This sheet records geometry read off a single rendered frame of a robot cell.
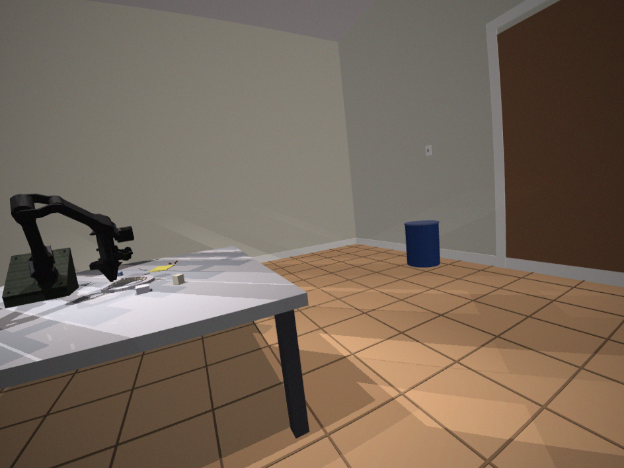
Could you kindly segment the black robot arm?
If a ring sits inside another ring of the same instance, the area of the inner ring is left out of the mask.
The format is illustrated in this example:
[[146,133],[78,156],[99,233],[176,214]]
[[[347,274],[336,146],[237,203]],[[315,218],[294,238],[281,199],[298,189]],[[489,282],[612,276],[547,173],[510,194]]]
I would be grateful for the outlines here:
[[[60,213],[77,220],[93,231],[89,235],[96,235],[98,246],[113,244],[113,238],[118,243],[134,240],[132,226],[119,227],[111,219],[102,214],[92,214],[83,208],[62,199],[60,196],[41,194],[17,194],[10,198],[11,215],[22,225],[26,240],[30,245],[31,257],[28,259],[30,277],[37,280],[36,285],[57,282],[58,269],[54,267],[55,259],[51,246],[44,246],[40,236],[36,218],[51,213]],[[35,209],[34,203],[47,204]],[[115,258],[128,261],[133,254],[130,247],[125,249],[114,248],[110,251],[110,259]]]

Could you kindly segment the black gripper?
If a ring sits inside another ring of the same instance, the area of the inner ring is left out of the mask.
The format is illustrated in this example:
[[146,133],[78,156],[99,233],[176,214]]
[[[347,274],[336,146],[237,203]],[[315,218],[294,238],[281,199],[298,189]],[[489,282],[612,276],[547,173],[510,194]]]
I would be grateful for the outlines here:
[[110,251],[113,248],[115,250],[116,247],[117,245],[114,245],[114,243],[98,246],[97,251],[99,252],[100,258],[98,261],[90,263],[91,270],[100,270],[110,282],[117,279],[118,267],[122,263],[119,262],[120,259],[110,259]]

